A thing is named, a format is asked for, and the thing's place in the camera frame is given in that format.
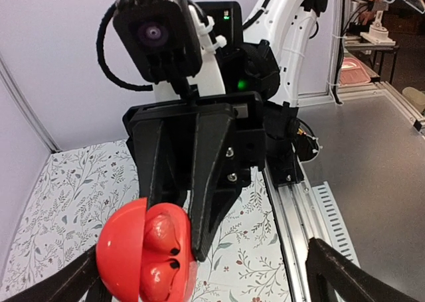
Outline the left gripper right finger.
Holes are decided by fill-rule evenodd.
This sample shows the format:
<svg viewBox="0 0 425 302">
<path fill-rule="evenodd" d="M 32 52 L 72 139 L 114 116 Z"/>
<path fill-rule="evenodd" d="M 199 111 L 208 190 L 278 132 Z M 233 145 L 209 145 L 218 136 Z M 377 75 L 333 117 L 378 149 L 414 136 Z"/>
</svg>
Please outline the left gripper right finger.
<svg viewBox="0 0 425 302">
<path fill-rule="evenodd" d="M 371 276 L 319 238 L 311 238 L 305 262 L 312 301 L 414 301 Z"/>
</svg>

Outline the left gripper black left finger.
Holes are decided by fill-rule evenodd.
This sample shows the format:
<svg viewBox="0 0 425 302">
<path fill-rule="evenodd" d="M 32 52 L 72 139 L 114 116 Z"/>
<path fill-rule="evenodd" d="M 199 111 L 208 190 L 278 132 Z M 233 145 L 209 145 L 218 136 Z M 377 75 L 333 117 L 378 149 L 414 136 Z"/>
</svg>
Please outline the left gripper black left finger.
<svg viewBox="0 0 425 302">
<path fill-rule="evenodd" d="M 112 294 L 100 279 L 96 246 L 57 273 L 32 287 L 7 298 L 7 301 L 111 301 Z"/>
</svg>

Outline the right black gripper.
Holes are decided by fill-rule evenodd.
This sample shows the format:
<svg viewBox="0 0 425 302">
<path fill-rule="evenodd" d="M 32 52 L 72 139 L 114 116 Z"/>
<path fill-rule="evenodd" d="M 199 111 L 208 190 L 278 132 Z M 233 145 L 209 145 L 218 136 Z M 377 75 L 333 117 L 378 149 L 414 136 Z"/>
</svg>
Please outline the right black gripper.
<svg viewBox="0 0 425 302">
<path fill-rule="evenodd" d="M 264 168 L 263 110 L 260 95 L 248 92 L 133 106 L 123 116 L 139 197 L 148 208 L 182 207 L 191 181 L 191 250 L 199 262 L 214 238 L 214 194 L 240 192 L 250 184 L 251 167 Z"/>
</svg>

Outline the red earbud charging case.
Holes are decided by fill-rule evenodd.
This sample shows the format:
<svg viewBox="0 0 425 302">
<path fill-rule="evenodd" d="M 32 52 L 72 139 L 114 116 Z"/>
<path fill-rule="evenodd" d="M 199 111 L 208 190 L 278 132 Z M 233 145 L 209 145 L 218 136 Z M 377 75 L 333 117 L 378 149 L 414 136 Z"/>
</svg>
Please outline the red earbud charging case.
<svg viewBox="0 0 425 302">
<path fill-rule="evenodd" d="M 180 252 L 176 256 L 146 250 L 143 246 L 147 222 L 161 213 L 173 220 Z M 180 269 L 167 301 L 188 301 L 195 288 L 198 264 L 191 252 L 191 223 L 182 207 L 162 202 L 151 208 L 144 198 L 118 209 L 105 223 L 96 245 L 100 278 L 118 301 L 143 301 L 140 275 L 143 265 L 175 259 Z"/>
</svg>

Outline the red earbud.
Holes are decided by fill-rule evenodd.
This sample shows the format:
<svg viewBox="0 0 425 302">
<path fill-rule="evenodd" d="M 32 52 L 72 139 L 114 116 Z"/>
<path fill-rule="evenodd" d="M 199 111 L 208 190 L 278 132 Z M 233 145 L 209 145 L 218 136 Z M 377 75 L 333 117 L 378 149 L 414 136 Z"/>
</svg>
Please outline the red earbud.
<svg viewBox="0 0 425 302">
<path fill-rule="evenodd" d="M 149 262 L 142 266 L 140 275 L 140 296 L 143 301 L 167 301 L 174 278 L 180 269 L 175 260 Z"/>
<path fill-rule="evenodd" d="M 143 246 L 146 250 L 170 256 L 176 256 L 180 252 L 181 248 L 170 215 L 161 213 L 147 222 Z"/>
</svg>

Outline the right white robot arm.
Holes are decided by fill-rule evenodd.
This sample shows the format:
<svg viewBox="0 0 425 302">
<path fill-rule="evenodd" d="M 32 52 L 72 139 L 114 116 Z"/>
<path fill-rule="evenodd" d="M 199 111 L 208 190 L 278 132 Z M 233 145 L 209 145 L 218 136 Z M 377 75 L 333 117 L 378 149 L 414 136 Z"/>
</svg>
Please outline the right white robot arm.
<svg viewBox="0 0 425 302">
<path fill-rule="evenodd" d="M 193 257 L 206 260 L 216 231 L 251 183 L 298 183 L 297 84 L 312 26 L 328 0 L 262 0 L 245 23 L 227 16 L 216 35 L 204 4 L 119 0 L 114 28 L 141 75 L 176 99 L 123 117 L 139 195 L 148 207 L 189 203 Z"/>
</svg>

